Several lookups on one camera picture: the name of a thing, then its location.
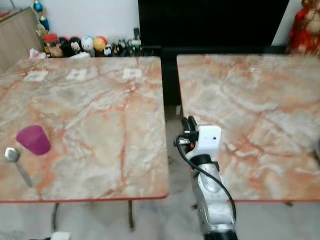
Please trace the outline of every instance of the marble table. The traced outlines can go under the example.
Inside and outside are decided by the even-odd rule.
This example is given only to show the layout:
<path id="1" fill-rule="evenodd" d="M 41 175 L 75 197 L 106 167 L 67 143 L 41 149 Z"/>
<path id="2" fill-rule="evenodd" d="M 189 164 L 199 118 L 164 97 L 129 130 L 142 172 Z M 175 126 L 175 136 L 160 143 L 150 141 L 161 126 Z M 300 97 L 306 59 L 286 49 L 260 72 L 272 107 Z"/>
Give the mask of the marble table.
<path id="1" fill-rule="evenodd" d="M 51 150 L 17 133 L 41 125 Z M 29 59 L 0 76 L 0 150 L 17 148 L 32 180 L 0 161 L 0 202 L 160 199 L 168 194 L 157 57 Z"/>
<path id="2" fill-rule="evenodd" d="M 183 113 L 222 128 L 217 159 L 237 201 L 320 201 L 320 61 L 180 55 Z"/>

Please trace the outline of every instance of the metal spoon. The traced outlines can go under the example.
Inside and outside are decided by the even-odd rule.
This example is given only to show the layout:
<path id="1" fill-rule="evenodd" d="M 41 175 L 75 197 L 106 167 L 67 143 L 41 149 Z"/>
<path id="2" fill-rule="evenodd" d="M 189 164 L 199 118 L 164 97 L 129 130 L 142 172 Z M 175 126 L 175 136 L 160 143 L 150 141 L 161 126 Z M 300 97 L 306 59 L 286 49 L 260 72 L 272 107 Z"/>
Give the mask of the metal spoon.
<path id="1" fill-rule="evenodd" d="M 27 172 L 24 170 L 24 168 L 21 166 L 19 162 L 20 152 L 13 147 L 7 147 L 6 150 L 4 151 L 4 157 L 8 163 L 15 163 L 16 168 L 20 172 L 25 183 L 28 185 L 29 188 L 31 188 L 33 186 L 32 181 L 28 176 Z"/>

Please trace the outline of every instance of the wooden cabinet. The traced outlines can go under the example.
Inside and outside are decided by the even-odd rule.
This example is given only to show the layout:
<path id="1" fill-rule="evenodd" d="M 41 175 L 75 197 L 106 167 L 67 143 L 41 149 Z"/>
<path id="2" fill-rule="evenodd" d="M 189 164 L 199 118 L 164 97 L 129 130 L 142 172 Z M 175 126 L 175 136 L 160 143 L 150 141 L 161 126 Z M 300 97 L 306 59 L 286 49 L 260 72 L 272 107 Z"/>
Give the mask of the wooden cabinet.
<path id="1" fill-rule="evenodd" d="M 0 74 L 20 59 L 29 58 L 30 49 L 43 52 L 36 28 L 37 20 L 30 7 L 0 21 Z"/>

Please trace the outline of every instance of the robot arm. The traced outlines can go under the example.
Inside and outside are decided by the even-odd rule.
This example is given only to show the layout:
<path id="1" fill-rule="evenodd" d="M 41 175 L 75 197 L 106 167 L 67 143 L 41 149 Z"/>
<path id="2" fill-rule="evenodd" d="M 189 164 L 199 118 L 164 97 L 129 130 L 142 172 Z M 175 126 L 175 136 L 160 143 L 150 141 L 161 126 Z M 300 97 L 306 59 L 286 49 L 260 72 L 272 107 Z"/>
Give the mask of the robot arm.
<path id="1" fill-rule="evenodd" d="M 211 159 L 219 147 L 221 128 L 197 125 L 192 116 L 184 117 L 182 125 L 184 134 L 177 137 L 175 145 L 181 157 L 191 165 L 192 190 L 204 239 L 238 240 L 234 202 L 223 184 L 218 162 Z M 186 146 L 186 154 L 182 152 L 181 145 Z"/>

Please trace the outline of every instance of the black cable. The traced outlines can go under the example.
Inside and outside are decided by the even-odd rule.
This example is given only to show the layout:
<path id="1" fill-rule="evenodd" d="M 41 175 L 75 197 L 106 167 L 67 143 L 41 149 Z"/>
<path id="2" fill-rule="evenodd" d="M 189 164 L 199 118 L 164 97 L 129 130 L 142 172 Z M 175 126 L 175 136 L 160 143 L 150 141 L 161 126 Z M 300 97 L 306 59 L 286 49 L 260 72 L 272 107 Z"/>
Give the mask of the black cable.
<path id="1" fill-rule="evenodd" d="M 235 202 L 231 196 L 231 194 L 229 193 L 229 191 L 226 189 L 226 187 L 222 184 L 222 182 L 220 182 L 217 178 L 215 178 L 214 176 L 212 176 L 210 173 L 206 172 L 205 170 L 201 169 L 200 167 L 198 167 L 197 165 L 195 165 L 193 162 L 191 162 L 185 155 L 185 153 L 182 151 L 181 146 L 179 145 L 179 139 L 180 138 L 184 138 L 184 135 L 178 135 L 175 139 L 176 142 L 176 147 L 178 148 L 178 151 L 181 155 L 181 157 L 183 158 L 183 160 L 189 164 L 191 167 L 193 167 L 194 169 L 197 169 L 200 173 L 203 173 L 204 175 L 206 175 L 207 177 L 211 178 L 213 181 L 215 181 L 225 192 L 225 194 L 227 195 L 227 197 L 230 200 L 230 204 L 232 207 L 232 213 L 233 213 L 233 218 L 234 220 L 237 219 L 237 211 L 236 211 L 236 205 Z"/>
<path id="2" fill-rule="evenodd" d="M 53 206 L 52 215 L 51 215 L 51 230 L 54 233 L 57 230 L 57 211 L 59 208 L 59 203 L 56 202 Z"/>

